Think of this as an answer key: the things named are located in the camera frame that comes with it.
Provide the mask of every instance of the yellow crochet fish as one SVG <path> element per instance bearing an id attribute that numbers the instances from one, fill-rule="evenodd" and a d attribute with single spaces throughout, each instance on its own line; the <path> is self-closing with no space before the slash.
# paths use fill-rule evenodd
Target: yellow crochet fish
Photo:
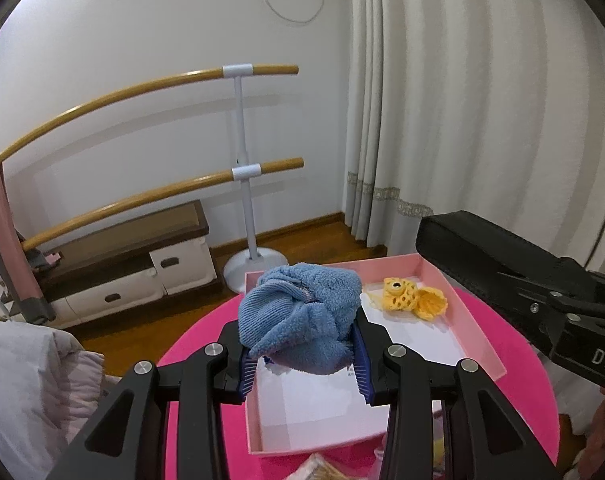
<path id="1" fill-rule="evenodd" d="M 423 286 L 413 292 L 410 309 L 420 319 L 433 321 L 447 310 L 447 298 L 439 288 Z"/>
<path id="2" fill-rule="evenodd" d="M 411 310 L 415 283 L 402 278 L 385 278 L 382 307 L 385 310 Z"/>
<path id="3" fill-rule="evenodd" d="M 447 298 L 438 288 L 417 288 L 411 280 L 385 278 L 382 307 L 384 310 L 410 311 L 420 319 L 433 321 L 447 310 Z"/>

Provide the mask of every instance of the screw head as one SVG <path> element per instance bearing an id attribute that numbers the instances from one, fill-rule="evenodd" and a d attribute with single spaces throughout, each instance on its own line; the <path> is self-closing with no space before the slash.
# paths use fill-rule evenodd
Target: screw head
<path id="1" fill-rule="evenodd" d="M 392 357 L 403 357 L 407 354 L 407 349 L 402 345 L 391 345 L 387 348 L 387 352 L 389 352 L 389 355 Z"/>
<path id="2" fill-rule="evenodd" d="M 463 359 L 460 366 L 464 371 L 470 373 L 477 372 L 477 369 L 479 368 L 473 359 Z"/>
<path id="3" fill-rule="evenodd" d="M 223 350 L 224 346 L 220 343 L 209 343 L 204 347 L 204 353 L 211 356 L 222 354 Z"/>
<path id="4" fill-rule="evenodd" d="M 134 372 L 138 375 L 144 375 L 151 372 L 151 368 L 153 368 L 153 365 L 149 361 L 140 361 L 134 366 Z"/>

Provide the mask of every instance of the pink cloth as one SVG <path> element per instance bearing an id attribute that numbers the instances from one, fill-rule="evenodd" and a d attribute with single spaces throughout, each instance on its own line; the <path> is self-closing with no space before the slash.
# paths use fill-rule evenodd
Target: pink cloth
<path id="1" fill-rule="evenodd" d="M 14 300 L 42 298 L 42 290 L 26 260 L 22 245 L 18 239 L 14 220 L 5 191 L 5 183 L 0 165 L 0 254 L 7 276 L 0 274 L 0 280 L 6 282 Z"/>
<path id="2" fill-rule="evenodd" d="M 497 382 L 498 386 L 524 416 L 555 462 L 559 444 L 556 400 L 540 360 L 527 341 L 485 303 L 462 290 L 457 292 L 505 364 L 507 374 Z M 158 365 L 182 361 L 195 350 L 217 340 L 223 325 L 237 319 L 241 299 L 242 296 L 237 296 L 227 301 L 195 323 L 173 344 Z M 166 480 L 176 480 L 177 408 L 178 403 L 173 402 L 169 410 Z M 231 480 L 282 480 L 307 459 L 308 454 L 272 458 L 250 455 L 247 450 L 244 407 L 224 405 L 221 412 Z M 326 450 L 323 454 L 348 465 L 354 470 L 354 474 L 365 476 L 373 465 L 373 450 L 379 443 L 380 439 L 374 439 L 354 446 Z"/>

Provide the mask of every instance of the wooden floor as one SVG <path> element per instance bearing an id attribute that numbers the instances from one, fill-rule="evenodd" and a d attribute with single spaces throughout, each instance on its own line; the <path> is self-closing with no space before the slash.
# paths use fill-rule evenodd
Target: wooden floor
<path id="1" fill-rule="evenodd" d="M 383 246 L 367 248 L 364 242 L 356 242 L 338 214 L 298 228 L 261 235 L 258 242 L 281 251 L 290 263 L 328 264 L 386 254 Z M 238 249 L 230 244 L 213 250 L 218 269 Z M 108 374 L 121 376 L 141 359 L 157 362 L 191 325 L 233 296 L 226 288 L 214 293 L 196 291 L 79 325 L 70 332 L 87 350 L 105 355 Z"/>

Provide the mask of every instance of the blue towel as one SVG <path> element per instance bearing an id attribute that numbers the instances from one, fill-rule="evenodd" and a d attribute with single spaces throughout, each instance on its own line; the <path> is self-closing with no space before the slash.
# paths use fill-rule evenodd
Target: blue towel
<path id="1" fill-rule="evenodd" d="M 240 303 L 240 342 L 251 358 L 332 374 L 353 362 L 347 338 L 361 291 L 352 270 L 310 264 L 267 270 Z"/>

